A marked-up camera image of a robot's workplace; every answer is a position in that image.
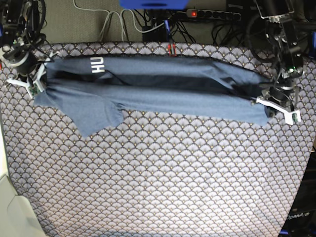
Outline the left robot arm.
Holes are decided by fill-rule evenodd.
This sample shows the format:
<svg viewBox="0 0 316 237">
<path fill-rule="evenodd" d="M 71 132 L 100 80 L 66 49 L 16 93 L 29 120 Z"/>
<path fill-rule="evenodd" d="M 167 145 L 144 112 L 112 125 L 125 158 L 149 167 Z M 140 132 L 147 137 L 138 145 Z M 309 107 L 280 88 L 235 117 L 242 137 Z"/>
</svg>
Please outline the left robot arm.
<svg viewBox="0 0 316 237">
<path fill-rule="evenodd" d="M 260 83 L 263 91 L 256 103 L 269 107 L 273 113 L 281 112 L 285 117 L 298 121 L 299 87 L 296 79 L 304 73 L 304 60 L 293 20 L 293 4 L 289 0 L 256 0 L 254 3 L 258 13 L 248 22 L 246 41 L 257 60 L 271 63 L 277 70 L 277 75 L 270 82 Z M 261 58 L 251 44 L 250 31 L 259 19 L 265 21 L 266 39 L 273 47 L 272 58 Z"/>
</svg>

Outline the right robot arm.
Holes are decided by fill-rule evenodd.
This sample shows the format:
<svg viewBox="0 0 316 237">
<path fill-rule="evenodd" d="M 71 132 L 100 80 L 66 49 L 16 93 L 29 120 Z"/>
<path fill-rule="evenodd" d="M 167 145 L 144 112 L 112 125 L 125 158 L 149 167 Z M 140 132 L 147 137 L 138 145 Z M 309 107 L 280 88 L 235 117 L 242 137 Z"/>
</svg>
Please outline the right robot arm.
<svg viewBox="0 0 316 237">
<path fill-rule="evenodd" d="M 30 96 L 45 90 L 46 65 L 56 53 L 47 53 L 42 29 L 46 24 L 43 0 L 2 0 L 0 2 L 0 62 L 15 69 L 7 82 L 24 87 Z"/>
</svg>

